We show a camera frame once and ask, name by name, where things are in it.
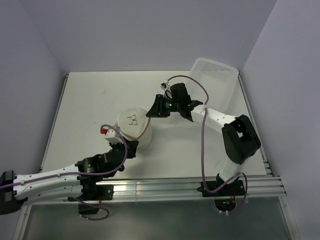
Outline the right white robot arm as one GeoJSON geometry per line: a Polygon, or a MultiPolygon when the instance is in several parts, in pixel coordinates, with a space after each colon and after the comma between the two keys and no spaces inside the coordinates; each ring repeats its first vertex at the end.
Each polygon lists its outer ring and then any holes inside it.
{"type": "Polygon", "coordinates": [[[214,181],[202,179],[197,189],[203,197],[223,197],[231,194],[245,195],[239,177],[246,161],[261,148],[261,141],[250,118],[244,114],[240,116],[227,115],[208,108],[205,103],[191,99],[184,83],[177,83],[166,90],[164,94],[157,94],[154,103],[147,112],[148,118],[167,118],[171,113],[190,122],[201,124],[201,170],[205,170],[205,128],[222,135],[226,160],[214,181]]]}

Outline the white mesh laundry bag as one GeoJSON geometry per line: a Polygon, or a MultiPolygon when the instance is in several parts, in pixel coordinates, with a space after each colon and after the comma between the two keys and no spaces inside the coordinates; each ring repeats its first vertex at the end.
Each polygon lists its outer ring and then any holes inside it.
{"type": "Polygon", "coordinates": [[[121,110],[117,115],[117,125],[123,137],[129,141],[138,141],[137,151],[146,149],[152,141],[151,119],[147,111],[139,107],[121,110]]]}

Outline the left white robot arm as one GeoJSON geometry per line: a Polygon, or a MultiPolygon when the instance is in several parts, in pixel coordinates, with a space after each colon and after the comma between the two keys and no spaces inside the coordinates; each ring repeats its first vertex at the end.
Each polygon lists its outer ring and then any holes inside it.
{"type": "Polygon", "coordinates": [[[98,193],[96,183],[124,171],[125,161],[136,157],[138,144],[137,140],[112,143],[108,152],[86,157],[58,170],[25,175],[12,170],[3,172],[0,176],[1,215],[49,199],[92,200],[98,193]]]}

